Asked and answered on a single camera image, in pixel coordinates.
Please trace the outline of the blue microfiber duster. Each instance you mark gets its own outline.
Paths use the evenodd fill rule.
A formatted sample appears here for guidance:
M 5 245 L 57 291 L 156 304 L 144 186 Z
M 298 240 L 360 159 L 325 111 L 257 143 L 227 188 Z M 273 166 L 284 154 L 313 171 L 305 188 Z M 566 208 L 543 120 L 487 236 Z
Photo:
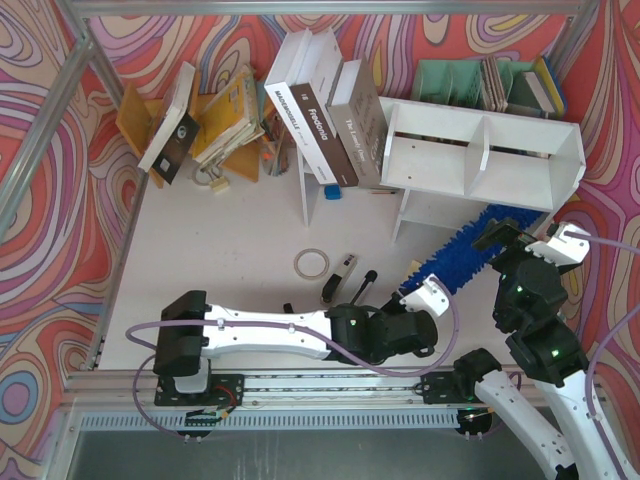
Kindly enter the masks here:
M 480 238 L 492 222 L 510 219 L 517 231 L 525 231 L 542 217 L 543 213 L 525 208 L 489 204 L 475 221 L 464 225 L 443 247 L 420 265 L 399 287 L 406 295 L 419 288 L 430 275 L 435 275 L 455 294 L 479 273 L 489 261 L 498 255 L 505 243 L 494 240 L 486 248 L 476 248 L 473 243 Z

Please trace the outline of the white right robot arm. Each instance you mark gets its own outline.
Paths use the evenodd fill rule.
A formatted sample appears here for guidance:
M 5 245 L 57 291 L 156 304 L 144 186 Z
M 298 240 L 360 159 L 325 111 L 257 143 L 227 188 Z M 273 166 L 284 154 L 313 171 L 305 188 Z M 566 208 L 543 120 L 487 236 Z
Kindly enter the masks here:
M 596 360 L 586 355 L 560 316 L 568 293 L 563 274 L 582 264 L 593 244 L 637 253 L 636 247 L 592 236 L 561 222 L 543 240 L 510 218 L 490 220 L 473 247 L 498 244 L 491 259 L 500 275 L 493 308 L 496 327 L 516 364 L 532 380 L 557 421 L 551 425 L 513 385 L 484 348 L 455 361 L 460 394 L 489 406 L 529 450 L 548 479 L 636 479 L 639 476 L 615 437 L 594 388 Z

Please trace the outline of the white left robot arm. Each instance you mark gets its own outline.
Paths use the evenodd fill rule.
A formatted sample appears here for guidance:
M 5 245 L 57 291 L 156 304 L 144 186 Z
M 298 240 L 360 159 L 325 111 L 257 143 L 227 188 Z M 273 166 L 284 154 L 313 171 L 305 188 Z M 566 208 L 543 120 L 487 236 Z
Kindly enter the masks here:
M 402 377 L 385 362 L 412 354 L 433 354 L 438 321 L 450 315 L 452 334 L 440 366 L 455 346 L 460 314 L 449 289 L 430 275 L 413 292 L 384 308 L 351 303 L 306 313 L 260 313 L 209 304 L 203 291 L 189 291 L 167 307 L 161 320 L 126 330 L 126 338 L 153 351 L 153 371 L 172 381 L 180 395 L 199 395 L 211 386 L 210 361 L 241 352 L 291 354 L 317 361 L 355 365 L 385 376 Z

